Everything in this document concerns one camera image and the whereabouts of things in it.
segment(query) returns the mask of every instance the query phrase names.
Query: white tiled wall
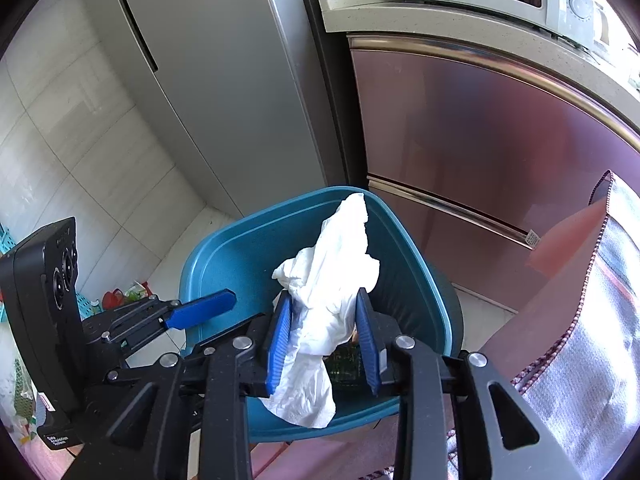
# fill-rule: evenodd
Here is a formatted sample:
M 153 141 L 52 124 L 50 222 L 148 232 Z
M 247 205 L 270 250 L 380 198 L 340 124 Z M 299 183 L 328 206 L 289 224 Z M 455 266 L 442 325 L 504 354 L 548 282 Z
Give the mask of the white tiled wall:
M 0 222 L 20 240 L 68 216 L 90 299 L 147 280 L 196 217 L 227 221 L 156 140 L 82 0 L 40 0 L 0 60 Z

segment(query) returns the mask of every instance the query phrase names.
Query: crumpled paper towel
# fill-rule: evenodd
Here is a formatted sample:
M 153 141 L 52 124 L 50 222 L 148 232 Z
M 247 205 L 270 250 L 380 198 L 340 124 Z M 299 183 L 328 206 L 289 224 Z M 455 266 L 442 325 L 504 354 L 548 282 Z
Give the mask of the crumpled paper towel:
M 322 222 L 316 245 L 273 271 L 272 278 L 291 294 L 293 316 L 280 384 L 261 401 L 291 424 L 325 428 L 334 418 L 322 356 L 349 340 L 358 290 L 370 292 L 378 280 L 380 262 L 367 254 L 367 219 L 364 195 L 348 196 Z

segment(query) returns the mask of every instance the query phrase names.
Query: blue plastic bin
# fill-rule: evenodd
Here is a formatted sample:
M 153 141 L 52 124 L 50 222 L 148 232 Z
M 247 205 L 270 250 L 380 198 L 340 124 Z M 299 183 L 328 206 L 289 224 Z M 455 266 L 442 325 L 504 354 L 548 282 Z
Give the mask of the blue plastic bin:
M 182 270 L 180 299 L 187 302 L 230 288 L 238 297 L 229 312 L 187 330 L 187 352 L 199 341 L 222 332 L 257 312 L 273 309 L 280 284 L 273 269 L 304 247 L 315 245 L 322 222 L 340 202 L 363 192 L 369 221 L 369 254 L 380 261 L 380 277 L 370 294 L 373 309 L 394 316 L 400 329 L 449 355 L 451 324 L 445 305 L 415 244 L 396 216 L 374 194 L 354 187 L 328 187 L 248 216 L 205 238 Z M 327 428 L 294 426 L 248 398 L 251 442 L 280 442 L 325 436 L 369 424 L 398 412 L 397 398 L 335 397 L 336 414 Z

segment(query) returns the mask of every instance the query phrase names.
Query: white countertop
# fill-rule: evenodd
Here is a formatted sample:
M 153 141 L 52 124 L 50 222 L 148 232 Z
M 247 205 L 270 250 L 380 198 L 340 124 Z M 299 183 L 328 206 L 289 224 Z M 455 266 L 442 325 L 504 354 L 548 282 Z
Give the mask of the white countertop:
M 398 32 L 465 41 L 532 62 L 599 96 L 640 131 L 640 93 L 604 60 L 488 14 L 397 0 L 319 0 L 327 32 Z

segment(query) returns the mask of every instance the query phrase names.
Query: floor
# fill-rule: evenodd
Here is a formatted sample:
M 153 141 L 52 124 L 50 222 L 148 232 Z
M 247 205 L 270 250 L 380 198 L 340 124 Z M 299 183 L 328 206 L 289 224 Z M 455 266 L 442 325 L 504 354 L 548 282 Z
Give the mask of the floor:
M 161 300 L 174 300 L 178 297 L 180 274 L 184 263 L 200 241 L 207 235 L 222 229 L 233 219 L 216 209 L 204 208 L 171 247 L 167 256 L 160 262 L 148 279 L 151 291 Z M 130 367 L 147 366 L 156 362 L 166 352 L 177 352 L 186 346 L 184 330 L 169 329 L 144 348 L 133 354 L 127 363 Z

